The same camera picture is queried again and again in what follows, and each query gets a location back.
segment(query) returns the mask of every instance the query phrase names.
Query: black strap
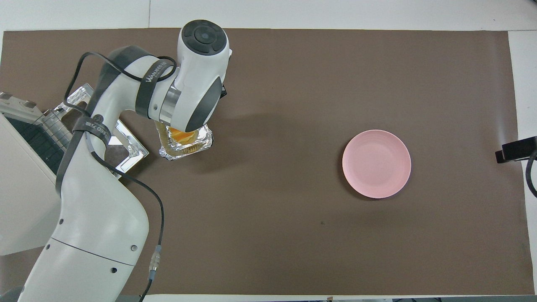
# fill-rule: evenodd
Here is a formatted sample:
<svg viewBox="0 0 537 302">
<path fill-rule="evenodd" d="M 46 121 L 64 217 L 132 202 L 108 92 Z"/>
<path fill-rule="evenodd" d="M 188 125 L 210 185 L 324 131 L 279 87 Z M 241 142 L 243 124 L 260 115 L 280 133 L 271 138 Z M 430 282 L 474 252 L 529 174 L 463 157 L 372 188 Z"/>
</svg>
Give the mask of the black strap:
<svg viewBox="0 0 537 302">
<path fill-rule="evenodd" d="M 533 166 L 533 161 L 535 161 L 536 157 L 537 157 L 537 149 L 531 153 L 531 155 L 528 158 L 528 163 L 526 164 L 526 183 L 528 185 L 529 191 L 535 197 L 537 197 L 537 190 L 533 186 L 533 182 L 532 182 L 532 166 Z"/>
<path fill-rule="evenodd" d="M 72 130 L 88 131 L 89 133 L 100 138 L 105 145 L 108 145 L 108 142 L 112 137 L 112 133 L 110 132 L 110 130 L 108 130 L 108 127 L 106 127 L 103 123 L 87 116 L 81 116 L 76 121 L 75 126 L 72 128 Z"/>
<path fill-rule="evenodd" d="M 143 81 L 140 82 L 138 94 L 136 95 L 136 113 L 149 118 L 149 103 L 151 102 L 153 91 L 155 91 L 157 80 L 170 66 L 172 66 L 170 61 L 161 59 L 153 63 L 151 68 L 147 70 L 146 74 L 143 76 Z"/>
</svg>

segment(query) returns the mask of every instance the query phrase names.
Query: brown table surface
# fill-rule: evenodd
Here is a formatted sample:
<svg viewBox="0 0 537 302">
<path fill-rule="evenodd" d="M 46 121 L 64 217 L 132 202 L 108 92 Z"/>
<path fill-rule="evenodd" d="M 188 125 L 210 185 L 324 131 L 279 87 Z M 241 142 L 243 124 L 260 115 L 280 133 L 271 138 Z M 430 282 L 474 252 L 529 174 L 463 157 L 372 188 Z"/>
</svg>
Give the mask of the brown table surface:
<svg viewBox="0 0 537 302">
<path fill-rule="evenodd" d="M 179 29 L 6 32 L 0 90 L 47 109 L 85 51 L 139 45 L 175 56 Z M 131 175 L 164 200 L 152 293 L 533 294 L 523 179 L 494 151 L 517 139 L 506 32 L 229 29 L 229 95 L 209 122 L 214 146 L 159 157 L 152 121 L 124 123 L 150 155 Z M 87 59 L 76 87 L 95 87 Z M 347 184 L 345 145 L 396 134 L 412 157 L 398 194 Z M 123 293 L 139 294 L 158 232 Z M 22 285 L 39 249 L 4 257 Z"/>
</svg>

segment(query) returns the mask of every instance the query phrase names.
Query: cable connector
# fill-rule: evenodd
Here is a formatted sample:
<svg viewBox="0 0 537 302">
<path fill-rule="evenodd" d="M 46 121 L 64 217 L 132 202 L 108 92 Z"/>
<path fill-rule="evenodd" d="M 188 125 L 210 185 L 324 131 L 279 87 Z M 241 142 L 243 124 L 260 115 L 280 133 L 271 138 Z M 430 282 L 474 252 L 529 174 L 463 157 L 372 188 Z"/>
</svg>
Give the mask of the cable connector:
<svg viewBox="0 0 537 302">
<path fill-rule="evenodd" d="M 149 280 L 155 280 L 155 275 L 157 274 L 158 265 L 161 262 L 161 249 L 160 245 L 155 247 L 153 256 L 151 256 L 151 262 L 149 263 Z"/>
</svg>

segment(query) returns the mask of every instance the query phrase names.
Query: white table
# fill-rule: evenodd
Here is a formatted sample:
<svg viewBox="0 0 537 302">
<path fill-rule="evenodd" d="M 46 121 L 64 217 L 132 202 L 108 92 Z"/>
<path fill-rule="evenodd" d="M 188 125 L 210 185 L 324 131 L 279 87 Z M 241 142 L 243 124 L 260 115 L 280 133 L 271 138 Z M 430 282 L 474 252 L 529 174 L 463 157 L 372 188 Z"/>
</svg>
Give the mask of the white table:
<svg viewBox="0 0 537 302">
<path fill-rule="evenodd" d="M 194 19 L 208 19 L 224 28 L 509 31 L 519 138 L 537 135 L 537 4 L 531 0 L 0 1 L 0 38 L 6 30 L 181 27 Z M 510 164 L 522 166 L 525 162 Z M 527 187 L 525 196 L 537 289 L 537 199 Z M 146 301 L 284 301 L 327 297 L 149 295 Z M 386 301 L 392 297 L 334 298 Z"/>
</svg>

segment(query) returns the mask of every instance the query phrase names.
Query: black circular button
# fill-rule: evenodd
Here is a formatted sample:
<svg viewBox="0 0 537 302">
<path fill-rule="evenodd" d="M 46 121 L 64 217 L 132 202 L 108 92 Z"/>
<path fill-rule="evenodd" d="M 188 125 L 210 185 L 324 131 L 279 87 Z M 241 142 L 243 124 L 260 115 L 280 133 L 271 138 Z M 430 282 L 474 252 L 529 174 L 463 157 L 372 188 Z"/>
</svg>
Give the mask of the black circular button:
<svg viewBox="0 0 537 302">
<path fill-rule="evenodd" d="M 216 40 L 216 32 L 209 26 L 202 25 L 195 29 L 194 37 L 196 37 L 196 40 L 200 43 L 211 44 Z"/>
<path fill-rule="evenodd" d="M 188 22 L 182 29 L 181 38 L 186 47 L 200 55 L 215 55 L 228 41 L 224 30 L 207 20 Z"/>
</svg>

